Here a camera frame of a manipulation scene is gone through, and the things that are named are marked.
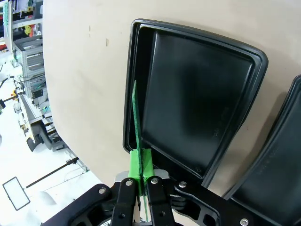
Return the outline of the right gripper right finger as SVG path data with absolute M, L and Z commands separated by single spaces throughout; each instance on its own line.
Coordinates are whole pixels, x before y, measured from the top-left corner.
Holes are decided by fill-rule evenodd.
M 254 226 L 254 217 L 203 186 L 156 176 L 151 151 L 141 152 L 141 168 L 152 224 L 174 226 L 173 211 L 199 226 Z

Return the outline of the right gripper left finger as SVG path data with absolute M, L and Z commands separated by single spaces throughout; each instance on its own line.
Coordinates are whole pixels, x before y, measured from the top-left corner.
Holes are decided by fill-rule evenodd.
M 129 171 L 116 176 L 112 187 L 97 184 L 63 208 L 44 226 L 131 226 L 140 222 L 141 157 L 130 151 Z

